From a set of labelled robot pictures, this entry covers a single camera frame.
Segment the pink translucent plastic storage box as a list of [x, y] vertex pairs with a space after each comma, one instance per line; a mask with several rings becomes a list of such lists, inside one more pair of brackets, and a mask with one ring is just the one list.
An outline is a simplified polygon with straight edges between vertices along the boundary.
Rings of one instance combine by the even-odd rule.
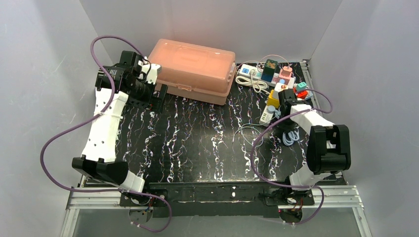
[[166, 85], [168, 94], [225, 105], [236, 69], [234, 52], [160, 39], [148, 59], [161, 65], [158, 88]]

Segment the white usb charging hub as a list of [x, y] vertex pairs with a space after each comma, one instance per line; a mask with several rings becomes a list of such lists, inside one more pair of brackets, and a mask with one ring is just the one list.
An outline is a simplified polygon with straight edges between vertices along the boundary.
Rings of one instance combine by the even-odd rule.
[[259, 119], [259, 124], [268, 127], [277, 109], [272, 105], [266, 105]]

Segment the red cube socket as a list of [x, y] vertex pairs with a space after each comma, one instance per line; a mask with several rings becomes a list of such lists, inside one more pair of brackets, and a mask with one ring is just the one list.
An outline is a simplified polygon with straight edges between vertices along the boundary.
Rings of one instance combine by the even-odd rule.
[[309, 94], [308, 91], [301, 91], [301, 92], [298, 92], [296, 94], [296, 96], [297, 96], [297, 98], [299, 98], [301, 100], [305, 100], [306, 97], [308, 96], [308, 94]]

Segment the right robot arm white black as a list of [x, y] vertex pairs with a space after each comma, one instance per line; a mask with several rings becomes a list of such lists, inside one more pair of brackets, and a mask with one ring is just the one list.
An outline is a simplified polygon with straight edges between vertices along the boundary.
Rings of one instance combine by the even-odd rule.
[[293, 190], [309, 190], [317, 182], [351, 166], [350, 134], [346, 125], [322, 117], [308, 102], [298, 100], [292, 89], [279, 92], [280, 111], [308, 135], [306, 164], [289, 176]]

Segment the white long power strip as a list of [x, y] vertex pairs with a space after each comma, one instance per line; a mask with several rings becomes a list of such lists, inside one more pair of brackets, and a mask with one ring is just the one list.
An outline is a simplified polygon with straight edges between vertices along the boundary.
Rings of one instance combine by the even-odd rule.
[[287, 71], [287, 67], [283, 67], [280, 69], [279, 73], [274, 73], [272, 79], [267, 78], [266, 80], [262, 78], [262, 70], [259, 70], [255, 66], [251, 66], [248, 64], [243, 64], [240, 69], [238, 70], [238, 76], [245, 77], [247, 79], [251, 79], [253, 76], [253, 80], [260, 80], [265, 82], [268, 86], [275, 87], [276, 84], [284, 84], [287, 85], [289, 88], [293, 87], [295, 84], [295, 77], [292, 77], [292, 68], [289, 69], [290, 75], [285, 76], [284, 73]]

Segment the teal plug adapter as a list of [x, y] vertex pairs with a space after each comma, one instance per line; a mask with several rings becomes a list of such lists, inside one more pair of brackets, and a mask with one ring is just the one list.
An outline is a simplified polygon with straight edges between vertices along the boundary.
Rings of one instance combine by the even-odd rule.
[[294, 93], [300, 93], [301, 91], [304, 91], [306, 88], [307, 88], [307, 84], [305, 82], [295, 83], [293, 85]]

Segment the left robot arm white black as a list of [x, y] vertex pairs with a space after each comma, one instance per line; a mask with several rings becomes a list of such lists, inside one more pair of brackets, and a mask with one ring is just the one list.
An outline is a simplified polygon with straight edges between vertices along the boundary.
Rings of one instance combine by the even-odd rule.
[[125, 105], [152, 111], [162, 106], [166, 94], [154, 94], [161, 70], [161, 65], [133, 51], [123, 51], [119, 63], [98, 70], [96, 118], [81, 156], [73, 158], [73, 169], [126, 191], [143, 191], [145, 180], [131, 172], [127, 162], [116, 160], [117, 137]]

